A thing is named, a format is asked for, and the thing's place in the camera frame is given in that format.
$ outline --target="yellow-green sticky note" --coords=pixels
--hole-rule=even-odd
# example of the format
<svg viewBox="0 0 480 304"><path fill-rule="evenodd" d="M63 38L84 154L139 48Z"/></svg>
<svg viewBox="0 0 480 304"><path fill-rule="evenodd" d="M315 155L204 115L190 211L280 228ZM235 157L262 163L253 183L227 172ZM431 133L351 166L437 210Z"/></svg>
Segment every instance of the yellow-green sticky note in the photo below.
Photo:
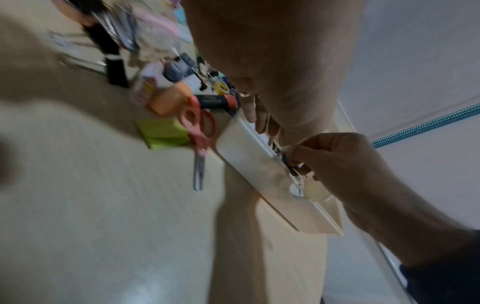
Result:
<svg viewBox="0 0 480 304"><path fill-rule="evenodd" d="M190 142L188 130L175 118L139 119L136 125L149 149L180 146Z"/></svg>

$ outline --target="orange scissors handle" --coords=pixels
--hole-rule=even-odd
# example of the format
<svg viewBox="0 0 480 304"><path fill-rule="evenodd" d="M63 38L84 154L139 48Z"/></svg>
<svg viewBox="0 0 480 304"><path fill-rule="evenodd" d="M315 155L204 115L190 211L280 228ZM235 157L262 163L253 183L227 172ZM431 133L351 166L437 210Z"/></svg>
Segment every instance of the orange scissors handle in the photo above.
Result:
<svg viewBox="0 0 480 304"><path fill-rule="evenodd" d="M210 136L204 133L204 116L210 120ZM217 131L215 118L212 113L208 110L186 107L180 112L178 120L190 132L190 138L195 143L195 152L200 156L205 156L212 137Z"/></svg>

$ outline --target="table surface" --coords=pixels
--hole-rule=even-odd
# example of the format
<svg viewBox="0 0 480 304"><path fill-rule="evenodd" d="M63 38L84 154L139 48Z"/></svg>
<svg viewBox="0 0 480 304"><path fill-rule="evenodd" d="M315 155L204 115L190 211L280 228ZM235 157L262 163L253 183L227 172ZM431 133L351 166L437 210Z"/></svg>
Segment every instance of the table surface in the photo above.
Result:
<svg viewBox="0 0 480 304"><path fill-rule="evenodd" d="M193 191L191 147L148 150L134 120L150 114L58 64L39 25L69 22L32 3L0 4L2 302L318 303L326 236L294 231L213 152Z"/></svg>

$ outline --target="red scissors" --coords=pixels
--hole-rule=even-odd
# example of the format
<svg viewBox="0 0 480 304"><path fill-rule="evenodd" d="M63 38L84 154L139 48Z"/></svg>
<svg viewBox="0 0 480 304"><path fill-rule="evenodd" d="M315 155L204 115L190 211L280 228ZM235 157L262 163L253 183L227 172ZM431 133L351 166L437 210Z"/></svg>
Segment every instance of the red scissors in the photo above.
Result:
<svg viewBox="0 0 480 304"><path fill-rule="evenodd" d="M210 120L210 132L207 135L204 132L206 117ZM200 108L187 107L184 108L178 117L181 125L188 131L190 139L195 144L195 165L193 174L193 188L195 191L202 190L205 172L205 155L209 149L212 137L217 131L215 118L208 110Z"/></svg>

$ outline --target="blue sleeve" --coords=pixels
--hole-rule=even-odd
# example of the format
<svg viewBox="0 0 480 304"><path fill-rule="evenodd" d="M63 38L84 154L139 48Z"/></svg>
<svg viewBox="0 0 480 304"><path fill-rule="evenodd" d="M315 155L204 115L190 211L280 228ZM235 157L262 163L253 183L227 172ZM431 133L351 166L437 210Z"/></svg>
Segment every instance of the blue sleeve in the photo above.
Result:
<svg viewBox="0 0 480 304"><path fill-rule="evenodd" d="M435 262L400 271L418 304L480 303L480 231L476 241Z"/></svg>

